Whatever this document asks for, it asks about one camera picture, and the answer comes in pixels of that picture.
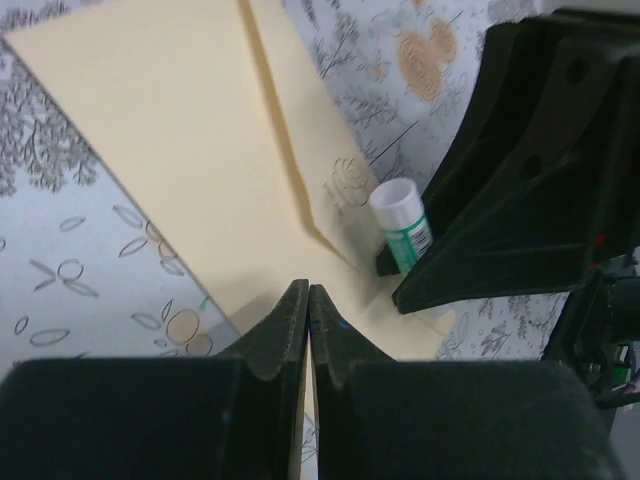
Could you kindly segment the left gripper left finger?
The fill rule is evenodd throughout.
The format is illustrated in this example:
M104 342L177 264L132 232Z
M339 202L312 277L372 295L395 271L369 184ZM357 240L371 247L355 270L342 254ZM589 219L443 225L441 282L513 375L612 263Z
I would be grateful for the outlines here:
M5 479L296 479L309 284L212 357L37 359L1 384Z

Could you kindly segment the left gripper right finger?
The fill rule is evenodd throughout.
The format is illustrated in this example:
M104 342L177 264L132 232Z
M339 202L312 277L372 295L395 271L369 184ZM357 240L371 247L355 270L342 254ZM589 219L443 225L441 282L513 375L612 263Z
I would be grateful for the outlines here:
M594 402L548 361L391 359L319 285L308 318L323 479L621 479Z

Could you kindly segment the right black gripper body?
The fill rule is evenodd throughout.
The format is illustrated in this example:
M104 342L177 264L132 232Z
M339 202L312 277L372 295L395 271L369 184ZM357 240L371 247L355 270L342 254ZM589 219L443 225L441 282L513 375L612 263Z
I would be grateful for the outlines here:
M632 260L590 273L571 292L542 354L571 368L601 410L639 403L639 274Z

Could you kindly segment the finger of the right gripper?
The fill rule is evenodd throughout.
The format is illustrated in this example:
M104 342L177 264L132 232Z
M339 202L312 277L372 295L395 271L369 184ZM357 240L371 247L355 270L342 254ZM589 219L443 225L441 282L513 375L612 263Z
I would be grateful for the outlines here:
M490 27L471 101L422 196L434 241L402 313L563 292L639 243L639 19Z
M389 247L382 247L376 257L376 272L380 277L400 273L396 260Z

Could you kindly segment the green white glue stick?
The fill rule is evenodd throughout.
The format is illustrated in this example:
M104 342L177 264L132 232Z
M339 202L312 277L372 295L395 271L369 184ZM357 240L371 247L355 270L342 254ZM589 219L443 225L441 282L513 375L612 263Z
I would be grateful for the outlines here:
M417 184L409 178L385 181L371 193L369 204L399 272L406 276L433 242Z

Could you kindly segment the beige paper envelope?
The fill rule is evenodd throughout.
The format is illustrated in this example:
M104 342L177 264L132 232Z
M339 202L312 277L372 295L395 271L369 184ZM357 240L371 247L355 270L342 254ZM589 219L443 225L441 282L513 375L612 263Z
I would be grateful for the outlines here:
M434 358L454 318L394 307L376 178L278 2L108 1L7 42L240 332L307 279Z

